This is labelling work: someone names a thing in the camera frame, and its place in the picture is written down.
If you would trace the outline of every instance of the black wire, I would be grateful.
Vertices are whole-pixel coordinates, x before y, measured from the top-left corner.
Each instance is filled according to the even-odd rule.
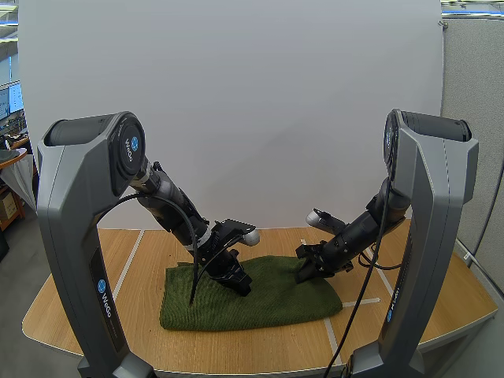
[[[198,240],[196,239],[195,228],[192,227],[191,221],[187,217],[186,213],[180,208],[180,206],[178,206],[175,202],[172,202],[166,198],[156,197],[155,195],[148,195],[146,193],[137,192],[132,195],[126,195],[123,198],[121,198],[119,201],[117,201],[117,203],[114,206],[112,206],[110,209],[107,209],[104,213],[102,213],[102,215],[98,219],[98,222],[114,207],[120,205],[121,203],[129,201],[130,199],[133,199],[133,198],[153,198],[158,201],[164,202],[166,205],[172,207],[178,214],[180,214],[180,216],[183,218],[183,221],[185,222],[187,228],[189,228],[189,232],[191,233],[192,251],[193,251],[193,257],[194,257],[192,289],[191,289],[191,297],[189,298],[189,306],[192,306],[192,303],[195,300],[196,287],[198,286],[198,281],[199,281],[199,279],[198,279]]]
[[[378,251],[380,250],[381,239],[384,237],[385,233],[385,224],[387,223],[386,219],[388,213],[388,197],[390,192],[391,192],[391,181],[390,179],[387,179],[387,190],[385,191],[384,211],[381,217],[380,231],[378,232],[378,237],[376,239],[376,253],[372,256],[371,265],[369,266],[368,272],[364,278],[364,283],[362,284],[361,292],[359,293],[357,301],[355,302],[355,306],[354,309],[352,310],[352,314],[350,315],[350,319],[348,319],[348,323],[346,323],[345,332],[343,333],[341,342],[338,345],[338,349],[336,349],[336,352],[332,356],[331,362],[329,362],[328,367],[325,369],[324,378],[327,378],[329,373],[331,372],[332,364],[334,364],[334,361],[336,361],[336,358],[338,357],[338,354],[341,351],[341,348],[345,343],[345,340],[347,339],[348,331],[350,330],[350,326],[352,325],[352,322],[354,321],[355,318],[355,313],[357,312],[357,309],[361,304],[361,300],[362,297],[364,296],[365,289],[368,286],[369,279],[371,278],[372,267],[375,265],[376,259],[378,258]]]
[[[208,265],[210,265],[210,263],[213,260],[215,260],[217,258],[217,256],[219,256],[222,252],[224,252],[226,250],[226,248],[228,248],[229,246],[232,246],[233,244],[238,242],[240,239],[243,239],[243,236],[238,235],[238,236],[234,237],[233,239],[229,240],[227,243],[225,243],[225,245],[216,254],[214,254],[214,256],[212,258],[209,259],[209,261],[205,265],[203,265],[202,270],[199,271],[199,276],[198,276],[198,279],[196,280],[196,285],[199,284],[199,281],[202,278],[203,273],[206,271],[206,268],[208,267]]]
[[[371,251],[373,253],[375,253],[375,250],[376,250],[376,244],[373,244],[371,246]],[[368,264],[365,264],[361,261],[361,256],[368,262]],[[365,255],[364,251],[362,251],[359,254],[358,261],[359,261],[359,264],[365,268],[369,268],[369,264],[371,264],[371,260],[369,260],[369,258]],[[375,264],[374,267],[377,269],[381,269],[381,270],[394,270],[394,269],[401,268],[401,265],[402,264],[397,264],[397,265],[393,265],[393,266],[381,266],[381,265]]]

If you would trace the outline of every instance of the desk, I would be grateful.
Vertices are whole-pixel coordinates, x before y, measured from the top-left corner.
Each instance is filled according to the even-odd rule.
[[[10,147],[10,149],[11,150],[15,150],[16,148],[19,148],[19,147],[23,146],[25,143],[28,143],[29,141],[30,141],[30,138],[28,138],[26,136],[23,139],[20,139],[20,140],[17,140],[16,142],[14,142],[12,144],[12,146]]]
[[[4,161],[3,163],[0,163],[0,169],[7,168],[10,165],[18,162],[19,160],[21,160],[22,158],[24,158],[26,156],[27,151],[26,151],[25,148],[20,148],[18,151],[19,151],[19,155],[17,155],[14,159],[10,159],[8,161]],[[0,189],[0,194],[3,193],[4,191],[6,191],[7,189],[9,189],[9,187],[7,185],[5,185],[4,187],[2,187]],[[17,195],[17,193],[15,191],[13,191],[12,189],[11,189],[11,193],[12,193],[13,198],[14,198],[14,203],[16,203],[17,210],[11,216],[11,218],[9,218],[8,220],[3,220],[3,221],[0,222],[0,229],[2,231],[5,231],[5,229],[11,223],[13,223],[13,221],[16,218],[20,217],[21,219],[23,219],[25,217],[23,203],[21,202],[21,199],[20,199],[19,195]]]
[[[401,261],[408,227],[409,221],[384,237],[380,264],[393,265]],[[301,239],[318,243],[330,238],[314,228],[269,229],[260,230],[260,233],[261,242],[257,246],[237,245],[239,258],[292,256]],[[325,320],[233,332],[167,331],[161,328],[158,320],[165,268],[176,266],[178,261],[190,262],[190,254],[164,231],[100,230],[99,235],[128,344],[133,353],[149,362],[160,376],[163,372],[320,374],[341,339],[352,302],[357,299],[367,270],[356,264],[351,272],[338,273],[328,280],[345,307]],[[353,349],[377,338],[397,274],[373,272],[364,304],[357,312],[337,365],[341,365],[341,360],[346,362]],[[497,306],[489,294],[464,262],[453,255],[419,349],[425,352],[460,338],[477,329],[496,311]],[[82,354],[51,276],[26,314],[23,332],[47,346]]]

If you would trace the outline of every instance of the computer monitor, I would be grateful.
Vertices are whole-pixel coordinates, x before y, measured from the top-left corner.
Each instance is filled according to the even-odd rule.
[[[21,84],[11,85],[9,87],[9,110],[11,113],[24,108],[23,96],[21,94]]]
[[[0,91],[0,120],[9,116],[9,90]]]

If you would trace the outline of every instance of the cardboard box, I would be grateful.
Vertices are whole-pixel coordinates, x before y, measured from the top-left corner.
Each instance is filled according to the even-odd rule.
[[[0,196],[0,221],[7,221],[16,211],[16,203],[11,192],[6,192]]]

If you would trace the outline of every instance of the green towel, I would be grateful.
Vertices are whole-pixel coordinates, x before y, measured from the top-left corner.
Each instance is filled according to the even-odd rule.
[[[302,263],[284,256],[244,261],[243,268],[252,278],[252,292],[246,297],[204,274],[192,307],[192,265],[168,268],[159,316],[161,326],[187,331],[230,331],[315,321],[338,313],[343,308],[341,301],[324,279],[296,284],[295,273]]]

